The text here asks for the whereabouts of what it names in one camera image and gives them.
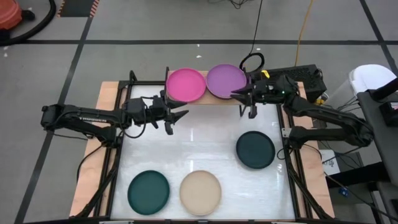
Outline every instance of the beige plate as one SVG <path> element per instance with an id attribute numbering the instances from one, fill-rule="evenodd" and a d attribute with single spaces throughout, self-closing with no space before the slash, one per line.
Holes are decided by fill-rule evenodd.
<path id="1" fill-rule="evenodd" d="M 211 173 L 198 170 L 188 174 L 180 186 L 180 200 L 193 215 L 213 212 L 221 200 L 221 185 Z"/>

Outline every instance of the pink plate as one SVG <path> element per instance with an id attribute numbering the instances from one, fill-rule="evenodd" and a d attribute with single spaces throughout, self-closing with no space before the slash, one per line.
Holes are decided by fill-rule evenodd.
<path id="1" fill-rule="evenodd" d="M 205 94 L 206 81 L 198 71 L 192 68 L 181 68 L 169 76 L 166 89 L 174 100 L 188 103 Z"/>

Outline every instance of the dark green plate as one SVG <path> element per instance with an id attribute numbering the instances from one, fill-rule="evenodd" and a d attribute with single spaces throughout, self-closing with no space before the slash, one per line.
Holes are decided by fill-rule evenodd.
<path id="1" fill-rule="evenodd" d="M 262 169 L 274 160 L 275 146 L 265 134 L 249 131 L 239 137 L 236 153 L 244 165 L 253 169 Z"/>
<path id="2" fill-rule="evenodd" d="M 169 182 L 163 174 L 154 170 L 138 174 L 127 191 L 130 207 L 141 215 L 152 215 L 160 211 L 169 195 Z"/>

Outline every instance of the wooden board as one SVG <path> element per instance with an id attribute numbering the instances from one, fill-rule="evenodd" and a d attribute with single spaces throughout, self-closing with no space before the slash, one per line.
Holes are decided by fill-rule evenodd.
<path id="1" fill-rule="evenodd" d="M 203 76 L 207 75 L 207 72 L 201 72 Z M 299 83 L 300 95 L 305 97 L 305 90 L 302 83 Z M 116 94 L 118 90 L 118 82 L 103 82 L 99 93 L 96 108 L 102 110 L 113 110 L 114 102 L 116 100 Z M 215 98 L 210 92 L 206 91 L 205 95 L 194 104 L 217 104 L 217 105 L 238 105 L 239 102 L 236 100 L 221 100 Z M 289 123 L 287 117 L 284 114 L 285 126 L 288 127 Z M 296 126 L 303 126 L 305 128 L 312 128 L 312 120 L 309 117 L 294 118 Z M 98 126 L 104 126 L 103 123 L 96 123 Z M 318 148 L 315 141 L 307 142 L 306 144 Z M 86 146 L 85 155 L 96 149 L 100 143 L 96 139 L 89 140 Z M 313 195 L 315 200 L 323 207 L 323 209 L 330 216 L 334 217 L 333 207 L 331 206 L 331 200 L 329 190 L 326 184 L 325 176 L 323 175 L 323 166 L 319 154 L 314 151 L 311 147 L 304 146 L 300 151 L 303 163 L 303 169 L 305 173 L 305 179 L 307 187 L 310 193 Z M 82 165 L 80 178 L 76 187 L 75 197 L 73 199 L 72 208 L 70 215 L 76 215 L 83 207 L 88 203 L 93 194 L 96 192 L 99 182 L 100 175 L 104 161 L 105 150 L 100 149 L 99 152 L 94 154 L 92 157 Z M 298 203 L 300 214 L 302 217 L 305 216 L 305 210 L 303 207 L 303 200 L 299 189 L 298 192 Z M 104 199 L 101 206 L 100 214 L 104 215 L 104 208 L 106 205 L 105 201 L 108 199 L 108 191 L 104 193 Z"/>

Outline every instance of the purple plate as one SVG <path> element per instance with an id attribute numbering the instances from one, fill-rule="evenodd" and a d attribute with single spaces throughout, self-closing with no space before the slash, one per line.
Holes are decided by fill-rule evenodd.
<path id="1" fill-rule="evenodd" d="M 207 89 L 222 99 L 231 99 L 231 92 L 246 86 L 247 80 L 242 70 L 233 65 L 217 65 L 206 77 Z"/>

